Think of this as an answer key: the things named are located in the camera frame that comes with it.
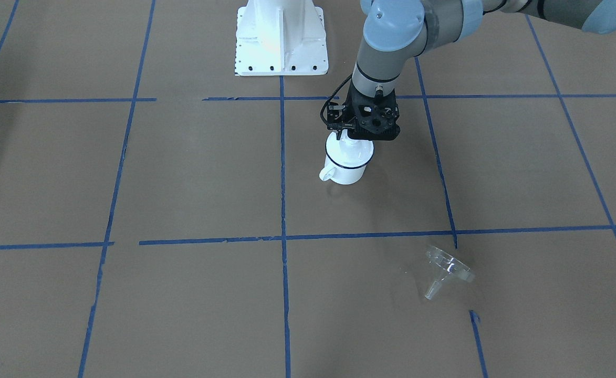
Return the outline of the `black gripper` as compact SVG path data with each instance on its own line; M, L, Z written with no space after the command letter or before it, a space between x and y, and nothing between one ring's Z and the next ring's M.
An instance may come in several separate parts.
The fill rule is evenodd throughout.
M343 104L327 101L327 129L337 140L346 134L352 140L392 141L401 132L399 116L395 91L372 98L349 89Z

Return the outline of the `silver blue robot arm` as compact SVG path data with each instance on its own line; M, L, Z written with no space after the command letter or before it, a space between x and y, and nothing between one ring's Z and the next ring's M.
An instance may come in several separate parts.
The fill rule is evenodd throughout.
M486 14L531 17L594 34L616 30L616 1L362 1L366 15L344 103L320 116L339 140L392 141L401 129L395 88L407 60L463 40Z

